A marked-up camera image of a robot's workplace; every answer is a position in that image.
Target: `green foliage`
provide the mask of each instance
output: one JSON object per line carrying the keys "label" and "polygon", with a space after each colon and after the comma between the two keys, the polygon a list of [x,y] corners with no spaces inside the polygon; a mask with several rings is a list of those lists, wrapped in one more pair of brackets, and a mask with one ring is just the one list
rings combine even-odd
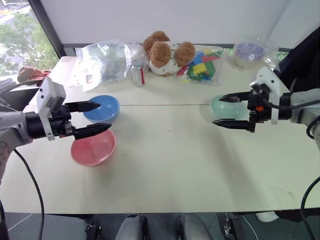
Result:
{"label": "green foliage", "polygon": [[281,62],[288,54],[289,54],[289,52],[287,52],[287,51],[278,51],[277,56],[278,56],[279,61]]}
{"label": "green foliage", "polygon": [[230,55],[234,54],[234,49],[233,48],[225,48],[225,50],[227,50]]}
{"label": "green foliage", "polygon": [[[58,62],[47,37],[32,15],[18,13],[12,23],[0,25],[0,43],[7,50],[0,56],[0,76],[17,74],[21,67],[52,70]],[[22,63],[14,62],[20,57]]]}

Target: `white table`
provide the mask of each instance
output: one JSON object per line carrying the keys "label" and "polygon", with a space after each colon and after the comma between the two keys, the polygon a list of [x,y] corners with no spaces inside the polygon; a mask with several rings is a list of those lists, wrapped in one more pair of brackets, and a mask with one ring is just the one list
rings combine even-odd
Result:
{"label": "white table", "polygon": [[[51,73],[68,84],[74,57],[63,57]],[[114,82],[90,93],[66,88],[67,102],[98,93],[118,98],[120,114],[111,130],[117,138],[112,158],[96,167],[76,164],[73,137],[37,139],[18,150],[29,162],[46,213],[244,212],[298,209],[309,184],[320,174],[319,151],[306,127],[280,121],[257,124],[256,133],[211,123],[215,95],[248,91],[254,69],[223,66],[219,87],[181,83],[146,75],[143,88]],[[82,113],[72,123],[89,122]],[[0,187],[8,212],[40,212],[21,160],[12,153]],[[308,208],[320,207],[320,186]]]}

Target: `mint green bowl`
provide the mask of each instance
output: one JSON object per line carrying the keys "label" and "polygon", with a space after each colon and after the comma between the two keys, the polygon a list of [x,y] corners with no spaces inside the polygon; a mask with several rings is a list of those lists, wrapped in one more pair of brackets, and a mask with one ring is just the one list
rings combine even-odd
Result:
{"label": "mint green bowl", "polygon": [[243,120],[248,115],[248,109],[243,102],[225,102],[219,99],[223,95],[214,97],[210,106],[213,112],[221,119]]}

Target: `plastic bowl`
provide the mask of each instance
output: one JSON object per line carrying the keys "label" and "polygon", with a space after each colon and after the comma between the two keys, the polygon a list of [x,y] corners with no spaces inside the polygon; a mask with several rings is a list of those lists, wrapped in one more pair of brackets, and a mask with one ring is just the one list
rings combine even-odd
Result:
{"label": "plastic bowl", "polygon": [[90,101],[100,104],[100,107],[93,109],[91,111],[85,111],[83,115],[92,123],[105,123],[111,124],[116,120],[120,104],[118,100],[109,95],[99,95],[91,98]]}
{"label": "plastic bowl", "polygon": [[219,99],[223,95],[214,97],[210,106],[213,112],[221,119],[242,120],[248,114],[248,109],[243,102],[225,102]]}
{"label": "plastic bowl", "polygon": [[234,62],[242,68],[251,68],[256,65],[265,55],[265,49],[253,42],[242,42],[234,54]]}
{"label": "plastic bowl", "polygon": [[73,160],[82,166],[94,166],[107,160],[116,148],[116,136],[106,130],[95,136],[74,140],[71,146]]}

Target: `bag of toy blocks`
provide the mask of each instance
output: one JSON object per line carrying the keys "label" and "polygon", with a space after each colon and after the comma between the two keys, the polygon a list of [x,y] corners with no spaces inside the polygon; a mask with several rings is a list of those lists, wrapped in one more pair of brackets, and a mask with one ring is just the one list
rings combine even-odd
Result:
{"label": "bag of toy blocks", "polygon": [[219,86],[222,82],[221,72],[226,51],[218,46],[196,46],[192,62],[177,72],[184,83],[201,83]]}

